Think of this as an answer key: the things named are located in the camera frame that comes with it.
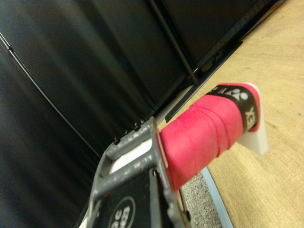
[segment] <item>pink tape wrap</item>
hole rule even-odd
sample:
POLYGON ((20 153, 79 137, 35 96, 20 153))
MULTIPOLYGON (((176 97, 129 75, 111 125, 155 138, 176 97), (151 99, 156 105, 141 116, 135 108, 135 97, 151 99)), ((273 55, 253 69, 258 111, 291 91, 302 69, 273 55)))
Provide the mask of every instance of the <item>pink tape wrap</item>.
MULTIPOLYGON (((257 91, 247 84, 242 86, 254 96, 260 116, 257 91)), ((204 95, 175 121, 160 132, 168 161, 168 173, 178 190, 197 175, 215 157, 229 149, 243 134, 243 122, 237 105, 228 98, 204 95)))

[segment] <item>black label band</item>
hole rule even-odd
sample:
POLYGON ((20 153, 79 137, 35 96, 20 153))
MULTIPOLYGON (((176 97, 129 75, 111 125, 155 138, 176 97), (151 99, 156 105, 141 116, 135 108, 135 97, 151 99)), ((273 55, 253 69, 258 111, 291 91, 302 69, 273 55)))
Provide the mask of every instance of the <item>black label band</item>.
POLYGON ((243 120, 243 133, 258 123, 256 100, 248 89, 236 85, 218 85, 207 94, 228 98, 237 105, 243 120))

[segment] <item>black backdrop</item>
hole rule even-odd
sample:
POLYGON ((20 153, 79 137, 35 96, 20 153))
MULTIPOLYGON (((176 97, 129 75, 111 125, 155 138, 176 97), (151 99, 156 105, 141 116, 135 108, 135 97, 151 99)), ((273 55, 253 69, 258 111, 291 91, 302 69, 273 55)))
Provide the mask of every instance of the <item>black backdrop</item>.
MULTIPOLYGON (((198 67, 266 0, 165 0, 198 67)), ((147 1, 2 1, 0 32, 102 155, 187 71, 147 1)), ((0 48, 0 227, 77 227, 99 157, 0 48)))

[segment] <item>gray carpet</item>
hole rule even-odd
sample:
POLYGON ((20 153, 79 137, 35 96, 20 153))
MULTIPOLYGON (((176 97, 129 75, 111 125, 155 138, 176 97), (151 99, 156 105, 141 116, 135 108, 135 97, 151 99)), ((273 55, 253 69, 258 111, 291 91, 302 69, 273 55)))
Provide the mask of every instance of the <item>gray carpet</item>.
POLYGON ((222 227, 211 194, 201 172, 181 189, 191 215, 192 228, 222 227))

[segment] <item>wooden floor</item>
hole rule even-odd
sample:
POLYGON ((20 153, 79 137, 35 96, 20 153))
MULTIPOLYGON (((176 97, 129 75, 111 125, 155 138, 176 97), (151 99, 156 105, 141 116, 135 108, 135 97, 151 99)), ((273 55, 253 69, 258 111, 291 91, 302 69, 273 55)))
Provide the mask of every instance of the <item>wooden floor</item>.
POLYGON ((255 83, 269 151, 236 143, 209 171, 235 228, 304 227, 304 0, 287 0, 243 41, 176 116, 218 83, 255 83))

